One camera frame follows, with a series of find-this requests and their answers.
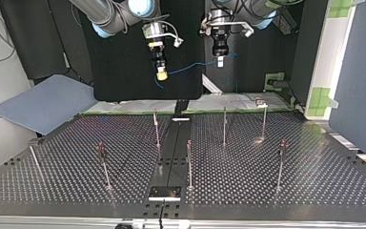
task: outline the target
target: white bracket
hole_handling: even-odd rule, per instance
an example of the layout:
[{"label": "white bracket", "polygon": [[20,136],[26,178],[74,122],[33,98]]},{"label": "white bracket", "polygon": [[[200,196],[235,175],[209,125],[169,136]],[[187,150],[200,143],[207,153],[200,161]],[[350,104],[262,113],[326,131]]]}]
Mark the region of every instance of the white bracket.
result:
[{"label": "white bracket", "polygon": [[190,229],[190,221],[189,220],[180,220],[179,221],[179,229]]},{"label": "white bracket", "polygon": [[210,24],[211,27],[218,26],[242,26],[243,27],[243,35],[249,38],[252,34],[254,34],[254,29],[247,22],[217,22]]},{"label": "white bracket", "polygon": [[205,74],[203,74],[203,86],[212,94],[222,94],[222,91]]},{"label": "white bracket", "polygon": [[329,107],[333,109],[338,108],[338,102],[334,99],[329,98]]}]

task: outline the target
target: green tape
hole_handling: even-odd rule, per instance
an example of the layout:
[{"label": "green tape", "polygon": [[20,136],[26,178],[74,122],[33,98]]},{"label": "green tape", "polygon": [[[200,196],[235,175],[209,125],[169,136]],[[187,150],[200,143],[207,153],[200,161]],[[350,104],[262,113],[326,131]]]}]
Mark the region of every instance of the green tape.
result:
[{"label": "green tape", "polygon": [[308,116],[324,116],[329,107],[329,88],[313,88],[308,107]]},{"label": "green tape", "polygon": [[274,88],[272,85],[268,85],[267,82],[269,81],[269,79],[284,80],[284,76],[285,76],[285,73],[268,73],[268,74],[266,74],[266,80],[264,81],[264,90],[281,92],[282,89]]},{"label": "green tape", "polygon": [[353,5],[353,0],[332,0],[331,8],[350,8]]},{"label": "green tape", "polygon": [[329,8],[329,18],[348,17],[353,0],[332,0]]}]

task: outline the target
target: black cable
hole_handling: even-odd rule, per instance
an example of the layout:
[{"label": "black cable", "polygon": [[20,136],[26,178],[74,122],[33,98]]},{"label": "black cable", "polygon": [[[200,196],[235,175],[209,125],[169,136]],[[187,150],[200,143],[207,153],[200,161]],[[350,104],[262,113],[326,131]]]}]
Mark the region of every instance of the black cable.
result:
[{"label": "black cable", "polygon": [[236,0],[236,4],[234,5],[234,14],[238,12],[237,11],[238,7],[239,7],[239,0]]},{"label": "black cable", "polygon": [[304,111],[305,113],[305,106],[302,105],[301,101],[299,101],[298,97],[296,96],[293,87],[291,86],[291,82],[288,81],[288,87],[290,88],[291,94],[293,95],[293,97],[295,98],[295,103],[297,102],[297,104],[299,104],[299,106],[301,107],[302,111]]},{"label": "black cable", "polygon": [[213,5],[216,6],[217,9],[222,10],[222,11],[226,12],[227,14],[229,14],[231,16],[231,21],[234,21],[234,13],[231,13],[228,10],[228,8],[224,7],[220,3],[216,2],[216,0],[212,0],[212,1],[213,1]]},{"label": "black cable", "polygon": [[159,214],[159,228],[163,229],[163,221],[162,221],[162,216],[163,216],[163,208],[165,207],[165,200],[163,200],[162,202],[162,208],[160,209],[160,214]]},{"label": "black cable", "polygon": [[281,3],[281,2],[278,2],[277,0],[270,0],[270,1],[279,6],[293,6],[293,5],[303,2],[304,0],[298,0],[298,1],[294,1],[294,2],[288,2],[288,3]]},{"label": "black cable", "polygon": [[76,24],[78,24],[79,27],[82,27],[82,23],[76,19],[75,11],[73,10],[73,3],[71,3],[71,13],[72,13],[73,20],[76,22]]},{"label": "black cable", "polygon": [[10,59],[10,58],[14,55],[15,51],[16,51],[16,49],[13,49],[13,50],[11,51],[10,55],[8,55],[8,56],[7,56],[7,57],[5,57],[5,58],[0,59],[0,62],[5,61],[5,60],[7,60],[7,59]]},{"label": "black cable", "polygon": [[68,54],[67,54],[67,51],[65,50],[64,42],[62,41],[61,33],[59,32],[59,29],[58,29],[58,24],[57,24],[57,22],[56,22],[56,20],[55,20],[54,14],[52,13],[52,7],[51,7],[50,0],[48,0],[48,1],[47,1],[47,5],[48,5],[48,7],[49,7],[50,15],[51,15],[51,18],[52,18],[52,22],[54,23],[55,30],[56,30],[56,32],[57,32],[57,34],[58,34],[59,41],[60,41],[60,43],[61,43],[62,51],[63,51],[63,52],[64,52],[64,54],[66,55],[66,58],[67,58],[67,61],[68,61],[68,65],[70,66],[70,67],[67,69],[67,71],[66,71],[66,72],[64,72],[64,73],[62,73],[62,74],[67,74],[67,73],[69,73],[70,71],[73,71],[73,72],[76,74],[76,76],[79,78],[79,82],[81,82],[81,83],[84,83],[84,84],[87,84],[87,85],[91,86],[91,85],[92,85],[93,80],[92,80],[90,83],[88,83],[88,82],[87,82],[87,81],[85,81],[85,80],[80,76],[80,74],[79,74],[79,73],[78,73],[78,72],[77,72],[77,71],[72,67],[71,61],[69,60],[69,56],[68,56]]},{"label": "black cable", "polygon": [[233,15],[223,15],[223,16],[217,16],[217,17],[213,17],[209,20],[206,21],[206,23],[209,23],[209,22],[213,22],[214,20],[216,19],[219,19],[219,18],[225,18],[225,17],[230,17],[231,19],[230,20],[233,20],[232,18],[234,18]]}]

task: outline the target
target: metal plate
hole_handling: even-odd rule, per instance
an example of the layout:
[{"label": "metal plate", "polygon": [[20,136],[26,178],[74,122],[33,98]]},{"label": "metal plate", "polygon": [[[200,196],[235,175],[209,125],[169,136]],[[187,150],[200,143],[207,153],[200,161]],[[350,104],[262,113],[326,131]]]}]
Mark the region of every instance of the metal plate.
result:
[{"label": "metal plate", "polygon": [[[171,117],[159,118],[162,139],[175,135],[166,134]],[[266,138],[257,143],[261,128],[262,114],[228,114],[224,147],[223,114],[193,115],[194,188],[182,186],[182,201],[168,203],[162,216],[366,222],[361,159],[301,114],[268,114]],[[277,192],[282,138],[289,146]],[[99,141],[111,153],[112,191],[95,154]],[[159,203],[148,202],[155,143],[151,116],[83,116],[36,148],[42,175],[31,156],[7,166],[0,175],[0,216],[158,218]],[[174,151],[184,152],[186,143],[177,140]],[[174,177],[187,177],[186,170],[179,173]]]},{"label": "metal plate", "polygon": [[[170,121],[170,116],[159,117],[162,139]],[[108,152],[112,190],[106,189],[96,152],[99,142]],[[158,157],[153,118],[143,115],[81,117],[35,152],[41,172],[32,156],[23,158],[0,176],[0,202],[95,208],[142,205]]]},{"label": "metal plate", "polygon": [[[350,220],[366,216],[363,161],[300,114],[268,114],[257,143],[262,122],[263,114],[229,114],[224,147],[223,114],[193,116],[190,218],[336,220],[350,209],[359,212]],[[277,192],[283,138],[289,147]]]}]

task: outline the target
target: metal rod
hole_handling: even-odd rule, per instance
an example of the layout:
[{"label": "metal rod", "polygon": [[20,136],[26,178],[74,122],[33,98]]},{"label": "metal rod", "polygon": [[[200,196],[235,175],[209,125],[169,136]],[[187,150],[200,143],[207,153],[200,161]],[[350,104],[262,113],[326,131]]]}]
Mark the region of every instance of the metal rod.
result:
[{"label": "metal rod", "polygon": [[189,160],[189,190],[193,189],[193,177],[192,177],[192,142],[189,140],[187,143],[187,158]]},{"label": "metal rod", "polygon": [[34,149],[32,148],[32,146],[29,146],[29,148],[31,150],[31,154],[32,154],[35,164],[37,165],[38,169],[40,169],[40,162],[38,162]]},{"label": "metal rod", "polygon": [[278,171],[278,181],[277,181],[277,190],[276,193],[280,192],[281,187],[281,177],[283,173],[283,166],[284,166],[284,160],[286,159],[287,155],[287,140],[282,139],[280,143],[280,169]]},{"label": "metal rod", "polygon": [[267,118],[267,106],[264,108],[264,116],[263,116],[263,129],[261,131],[261,138],[264,139],[264,133],[266,131],[266,118]]},{"label": "metal rod", "polygon": [[224,146],[227,145],[227,108],[224,108]]},{"label": "metal rod", "polygon": [[107,181],[107,183],[108,183],[108,188],[109,188],[109,189],[111,189],[111,188],[112,188],[112,185],[110,184],[109,172],[108,172],[108,169],[107,169],[106,162],[103,162],[103,167],[104,167],[104,169],[105,169],[106,181]]},{"label": "metal rod", "polygon": [[157,121],[157,112],[153,112],[153,124],[155,125],[156,129],[156,146],[160,147],[160,141],[159,141],[159,129],[158,129],[158,121]]},{"label": "metal rod", "polygon": [[108,189],[112,189],[112,185],[110,184],[110,178],[109,178],[109,171],[107,169],[107,164],[106,164],[106,151],[105,151],[105,145],[103,142],[99,142],[98,146],[97,146],[97,153],[99,156],[99,159],[102,161],[103,163],[103,169],[105,172],[105,176],[106,176],[106,182],[107,182],[107,188]]}]

